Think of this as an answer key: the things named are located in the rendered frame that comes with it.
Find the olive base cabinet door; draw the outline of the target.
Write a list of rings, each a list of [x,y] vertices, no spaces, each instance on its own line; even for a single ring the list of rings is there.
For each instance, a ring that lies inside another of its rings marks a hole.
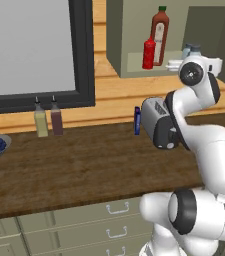
[[[0,256],[29,256],[20,234],[0,238]]]

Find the yellow condiment bottle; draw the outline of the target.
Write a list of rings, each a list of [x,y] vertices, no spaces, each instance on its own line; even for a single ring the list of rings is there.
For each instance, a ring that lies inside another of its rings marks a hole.
[[[39,137],[47,137],[48,124],[47,124],[46,113],[45,113],[45,110],[41,107],[41,104],[38,98],[35,98],[34,120],[35,120],[37,135]]]

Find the grey blue shaker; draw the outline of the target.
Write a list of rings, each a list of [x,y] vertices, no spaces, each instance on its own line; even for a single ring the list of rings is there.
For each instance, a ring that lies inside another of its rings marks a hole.
[[[187,43],[182,51],[182,59],[190,55],[201,55],[201,47],[199,45]]]

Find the black framed window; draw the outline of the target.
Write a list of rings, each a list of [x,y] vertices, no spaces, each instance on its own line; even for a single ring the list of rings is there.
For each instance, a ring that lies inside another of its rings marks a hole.
[[[92,0],[0,0],[0,114],[95,104]]]

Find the grey and black toaster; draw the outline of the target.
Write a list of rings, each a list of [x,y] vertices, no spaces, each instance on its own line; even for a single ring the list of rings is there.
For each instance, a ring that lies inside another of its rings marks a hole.
[[[176,128],[162,98],[151,97],[143,101],[141,124],[156,148],[170,150],[179,145]]]

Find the large red sauce bottle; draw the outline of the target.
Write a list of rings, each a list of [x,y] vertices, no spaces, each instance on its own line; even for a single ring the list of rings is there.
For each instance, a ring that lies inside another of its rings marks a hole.
[[[161,66],[164,59],[164,51],[169,27],[169,17],[166,14],[166,9],[166,6],[159,6],[158,12],[152,18],[151,38],[155,42],[155,66]]]

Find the brown condiment bottle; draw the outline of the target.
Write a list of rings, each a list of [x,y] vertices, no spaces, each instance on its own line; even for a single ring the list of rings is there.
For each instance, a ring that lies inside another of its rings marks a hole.
[[[63,134],[63,123],[62,123],[62,114],[61,110],[58,107],[55,97],[52,97],[52,108],[51,108],[51,122],[53,133],[55,136],[61,136]]]

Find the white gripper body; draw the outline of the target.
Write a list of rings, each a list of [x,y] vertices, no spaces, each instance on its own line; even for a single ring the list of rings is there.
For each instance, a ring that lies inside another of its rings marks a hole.
[[[182,59],[179,60],[169,60],[166,68],[168,71],[177,72],[183,63]]]

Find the small red condiment bottle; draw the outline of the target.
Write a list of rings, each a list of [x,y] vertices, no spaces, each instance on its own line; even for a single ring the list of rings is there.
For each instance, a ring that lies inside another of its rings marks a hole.
[[[152,37],[144,42],[142,68],[150,70],[153,68],[156,43]]]

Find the olive open wall cabinet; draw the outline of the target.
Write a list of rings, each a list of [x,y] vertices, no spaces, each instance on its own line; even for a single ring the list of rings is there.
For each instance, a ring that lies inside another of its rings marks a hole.
[[[169,17],[165,61],[180,58],[187,43],[199,44],[206,56],[217,55],[225,0],[106,0],[106,57],[119,77],[169,74],[164,65],[142,68],[144,42],[161,6]]]

